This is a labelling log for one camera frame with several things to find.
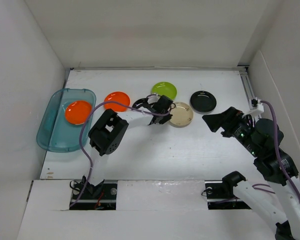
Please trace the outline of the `green plate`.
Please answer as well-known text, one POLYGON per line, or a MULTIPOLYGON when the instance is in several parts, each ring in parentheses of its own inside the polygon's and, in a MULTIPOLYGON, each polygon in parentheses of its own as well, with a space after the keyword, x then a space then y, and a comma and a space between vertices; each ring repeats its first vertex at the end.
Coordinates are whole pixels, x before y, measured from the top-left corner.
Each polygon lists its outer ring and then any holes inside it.
POLYGON ((171 100, 174 100, 178 94, 177 88, 170 82, 162 81, 156 83, 152 89, 152 94, 164 95, 171 100))

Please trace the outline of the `beige plate with drawings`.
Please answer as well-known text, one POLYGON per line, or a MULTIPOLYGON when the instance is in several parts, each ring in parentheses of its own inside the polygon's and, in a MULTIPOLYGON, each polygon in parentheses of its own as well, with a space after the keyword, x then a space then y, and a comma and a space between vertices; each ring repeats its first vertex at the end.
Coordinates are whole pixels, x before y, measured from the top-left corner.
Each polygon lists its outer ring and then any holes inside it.
POLYGON ((170 113, 172 114, 172 117, 169 122, 176 128, 188 126, 194 118, 192 108, 184 102, 174 102, 173 109, 170 113))

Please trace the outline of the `orange plate front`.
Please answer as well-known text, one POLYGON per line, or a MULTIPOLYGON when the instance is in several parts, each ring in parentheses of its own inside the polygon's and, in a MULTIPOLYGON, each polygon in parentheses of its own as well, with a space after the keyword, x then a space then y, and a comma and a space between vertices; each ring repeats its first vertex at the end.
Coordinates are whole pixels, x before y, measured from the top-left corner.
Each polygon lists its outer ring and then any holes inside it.
POLYGON ((91 113, 92 105, 85 100, 77 100, 72 102, 65 109, 65 119, 73 125, 84 124, 87 117, 91 113))

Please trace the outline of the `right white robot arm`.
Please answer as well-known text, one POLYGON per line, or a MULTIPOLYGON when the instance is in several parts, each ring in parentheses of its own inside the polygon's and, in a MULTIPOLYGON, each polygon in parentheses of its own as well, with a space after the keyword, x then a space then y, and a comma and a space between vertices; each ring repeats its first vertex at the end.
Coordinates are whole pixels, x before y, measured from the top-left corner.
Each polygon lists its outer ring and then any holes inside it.
POLYGON ((279 148, 284 137, 274 119, 252 122, 249 114, 230 107, 219 114, 202 117, 213 132, 222 129, 225 138, 235 138, 255 159, 254 166, 263 176, 282 207, 277 209, 238 171, 224 176, 220 183, 206 186, 208 198, 220 204, 237 198, 267 223, 277 240, 300 240, 300 179, 293 159, 279 148))

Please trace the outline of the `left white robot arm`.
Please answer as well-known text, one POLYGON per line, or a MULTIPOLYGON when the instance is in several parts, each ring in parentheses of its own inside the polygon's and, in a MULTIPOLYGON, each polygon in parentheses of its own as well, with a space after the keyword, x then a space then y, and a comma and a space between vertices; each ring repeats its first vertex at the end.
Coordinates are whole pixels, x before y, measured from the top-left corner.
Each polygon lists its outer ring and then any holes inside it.
POLYGON ((150 94, 145 98, 137 100, 132 106, 118 101, 104 101, 90 111, 79 135, 79 146, 89 160, 89 172, 79 192, 78 199, 85 193, 90 198, 97 198, 101 194, 101 185, 90 181, 94 170, 94 161, 84 149, 82 136, 86 125, 94 112, 106 104, 125 107, 128 111, 116 112, 106 109, 88 132, 89 144, 102 157, 112 154, 120 145, 126 131, 140 126, 163 125, 172 118, 171 110, 176 104, 169 97, 159 94, 150 94))

